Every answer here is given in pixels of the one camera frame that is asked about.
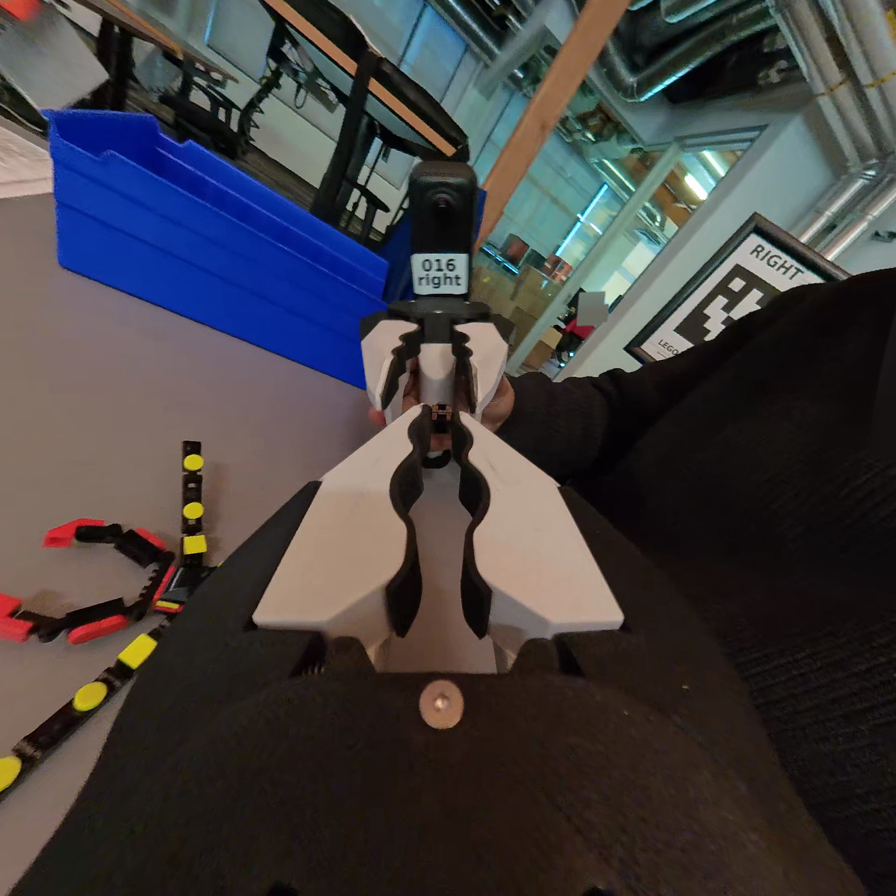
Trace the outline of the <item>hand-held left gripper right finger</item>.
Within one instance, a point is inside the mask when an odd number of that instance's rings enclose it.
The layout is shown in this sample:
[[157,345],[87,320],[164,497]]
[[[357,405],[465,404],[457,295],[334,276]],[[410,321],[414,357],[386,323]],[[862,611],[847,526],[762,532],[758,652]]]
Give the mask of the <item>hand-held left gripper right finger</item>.
[[623,611],[561,487],[470,413],[453,422],[459,499],[469,514],[462,610],[502,651],[567,633],[616,631]]

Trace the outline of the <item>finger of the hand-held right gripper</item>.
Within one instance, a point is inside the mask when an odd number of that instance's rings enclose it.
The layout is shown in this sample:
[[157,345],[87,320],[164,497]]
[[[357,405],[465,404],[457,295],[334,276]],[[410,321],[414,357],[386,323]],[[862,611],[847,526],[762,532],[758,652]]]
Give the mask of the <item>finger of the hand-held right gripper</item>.
[[412,321],[361,321],[361,353],[373,409],[401,413],[409,362],[420,353],[422,330]]
[[490,321],[468,322],[454,328],[454,409],[482,422],[504,378],[508,344]]

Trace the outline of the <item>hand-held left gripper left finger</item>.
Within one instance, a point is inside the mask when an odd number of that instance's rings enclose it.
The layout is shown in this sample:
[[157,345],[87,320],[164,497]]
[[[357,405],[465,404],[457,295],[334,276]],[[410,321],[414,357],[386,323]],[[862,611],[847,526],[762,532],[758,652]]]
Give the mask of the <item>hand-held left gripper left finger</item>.
[[422,597],[410,509],[423,492],[430,442],[431,409],[418,405],[314,483],[255,625],[329,639],[409,633]]

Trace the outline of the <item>black yellow red lego model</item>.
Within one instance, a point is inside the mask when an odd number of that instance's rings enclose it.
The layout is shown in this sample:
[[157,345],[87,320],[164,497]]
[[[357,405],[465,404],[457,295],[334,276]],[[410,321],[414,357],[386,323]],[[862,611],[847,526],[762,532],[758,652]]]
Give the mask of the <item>black yellow red lego model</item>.
[[50,644],[63,638],[71,646],[96,641],[130,630],[146,617],[157,620],[148,633],[127,644],[95,678],[78,688],[58,710],[24,735],[1,760],[1,794],[10,793],[52,753],[80,731],[136,676],[158,647],[188,600],[215,571],[207,563],[204,530],[203,444],[181,443],[181,514],[178,550],[143,528],[126,529],[118,523],[77,519],[49,530],[42,546],[68,549],[73,545],[102,545],[149,572],[139,594],[131,599],[108,599],[82,608],[38,611],[21,600],[2,595],[2,642]]

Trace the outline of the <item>person's right hand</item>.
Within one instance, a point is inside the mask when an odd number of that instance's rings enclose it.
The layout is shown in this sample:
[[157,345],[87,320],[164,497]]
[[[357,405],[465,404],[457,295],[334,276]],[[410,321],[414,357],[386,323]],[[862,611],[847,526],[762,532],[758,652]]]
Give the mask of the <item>person's right hand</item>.
[[[421,403],[419,384],[420,376],[418,372],[418,366],[419,360],[417,358],[413,358],[409,361],[407,370],[408,379],[405,384],[404,393],[401,399],[402,413]],[[505,375],[502,377],[500,383],[498,384],[496,392],[491,398],[491,401],[487,404],[486,408],[483,409],[481,418],[479,420],[480,423],[489,431],[496,433],[497,431],[499,431],[504,421],[509,418],[510,413],[513,409],[513,404],[514,392],[509,378]],[[468,404],[465,401],[465,397],[462,394],[459,383],[455,384],[452,410],[469,411]],[[385,413],[383,410],[369,407],[367,409],[367,416],[374,426],[379,428],[386,426]],[[441,434],[433,432],[431,435],[430,445],[431,453],[439,453],[445,450],[449,450],[452,447],[451,434]]]

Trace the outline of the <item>stack of cardboard boxes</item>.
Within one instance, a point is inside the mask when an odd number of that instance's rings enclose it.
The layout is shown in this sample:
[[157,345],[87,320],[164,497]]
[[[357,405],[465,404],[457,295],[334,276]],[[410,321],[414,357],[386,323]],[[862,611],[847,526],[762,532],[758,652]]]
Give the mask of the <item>stack of cardboard boxes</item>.
[[[528,264],[514,276],[505,266],[496,264],[489,257],[478,260],[473,268],[472,298],[514,324],[513,350],[533,330],[561,287],[561,283]],[[564,329],[565,325],[559,318],[551,321],[524,360],[521,366],[523,373],[535,372],[547,364],[561,341]]]

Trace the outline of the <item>tan edged desk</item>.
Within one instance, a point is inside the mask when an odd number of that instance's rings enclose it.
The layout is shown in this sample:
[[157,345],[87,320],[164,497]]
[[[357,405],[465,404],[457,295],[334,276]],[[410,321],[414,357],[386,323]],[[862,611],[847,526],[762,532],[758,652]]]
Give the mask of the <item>tan edged desk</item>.
[[303,50],[342,103],[342,125],[311,213],[340,229],[374,140],[420,161],[469,160],[465,132],[420,84],[380,54],[331,2],[264,1],[273,22],[268,58],[278,80],[286,48]]

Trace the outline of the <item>tan wooden beam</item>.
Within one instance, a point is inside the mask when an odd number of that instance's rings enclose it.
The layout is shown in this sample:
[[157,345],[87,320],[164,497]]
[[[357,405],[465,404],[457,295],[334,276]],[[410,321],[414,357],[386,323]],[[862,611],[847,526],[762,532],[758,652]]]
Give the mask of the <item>tan wooden beam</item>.
[[487,197],[476,251],[500,221],[509,199],[566,111],[628,8],[624,1],[589,1],[579,12],[545,77],[499,153],[483,188]]

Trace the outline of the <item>blue plastic bin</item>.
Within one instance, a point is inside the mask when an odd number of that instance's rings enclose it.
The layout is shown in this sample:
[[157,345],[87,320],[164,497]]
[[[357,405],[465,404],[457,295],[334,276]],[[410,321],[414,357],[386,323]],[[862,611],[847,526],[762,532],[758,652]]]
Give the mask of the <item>blue plastic bin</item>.
[[409,232],[383,257],[149,115],[48,118],[63,268],[364,387],[360,323]]

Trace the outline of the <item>black framed marker poster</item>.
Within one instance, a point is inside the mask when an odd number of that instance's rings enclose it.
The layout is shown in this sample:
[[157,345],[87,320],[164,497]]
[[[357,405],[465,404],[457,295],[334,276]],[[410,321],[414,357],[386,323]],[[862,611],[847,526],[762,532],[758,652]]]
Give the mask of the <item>black framed marker poster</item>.
[[636,333],[625,352],[641,364],[681,355],[792,288],[847,276],[839,265],[754,213]]

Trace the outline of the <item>person's black knit clothing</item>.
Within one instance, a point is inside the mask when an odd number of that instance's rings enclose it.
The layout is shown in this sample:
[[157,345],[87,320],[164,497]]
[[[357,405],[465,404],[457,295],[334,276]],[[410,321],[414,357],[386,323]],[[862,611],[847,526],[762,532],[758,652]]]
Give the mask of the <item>person's black knit clothing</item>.
[[809,813],[868,894],[894,894],[894,317],[870,406],[883,467],[773,483],[647,454],[570,486],[652,560],[745,681]]

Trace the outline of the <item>black metal stand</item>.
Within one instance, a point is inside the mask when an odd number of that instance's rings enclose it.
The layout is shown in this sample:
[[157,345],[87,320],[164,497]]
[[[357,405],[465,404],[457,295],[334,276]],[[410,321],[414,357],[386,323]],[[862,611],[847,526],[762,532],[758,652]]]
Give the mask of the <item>black metal stand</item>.
[[[95,53],[108,79],[85,101],[86,106],[148,111],[175,140],[196,142],[229,161],[243,161],[255,151],[253,132],[259,127],[263,104],[281,85],[281,65],[266,71],[249,100],[238,105],[226,93],[226,86],[237,77],[201,51],[178,43],[161,26],[151,25],[118,2],[108,2],[99,15]],[[148,43],[174,68],[172,85],[141,84],[134,50],[137,40]]]

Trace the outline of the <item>silver ventilation ducts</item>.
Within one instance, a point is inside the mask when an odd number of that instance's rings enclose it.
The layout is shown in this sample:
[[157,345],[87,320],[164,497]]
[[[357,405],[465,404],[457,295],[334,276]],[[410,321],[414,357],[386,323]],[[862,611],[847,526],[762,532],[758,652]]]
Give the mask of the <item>silver ventilation ducts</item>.
[[634,2],[598,57],[640,103],[690,81],[700,98],[800,75],[845,164],[798,229],[832,261],[894,205],[894,2]]

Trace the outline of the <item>clear plastic bag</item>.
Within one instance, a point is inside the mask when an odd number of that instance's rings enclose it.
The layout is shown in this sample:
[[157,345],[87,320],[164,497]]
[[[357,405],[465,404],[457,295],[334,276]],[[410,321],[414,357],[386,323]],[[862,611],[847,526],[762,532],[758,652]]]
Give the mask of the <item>clear plastic bag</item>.
[[53,163],[47,144],[1,119],[1,200],[53,192]]

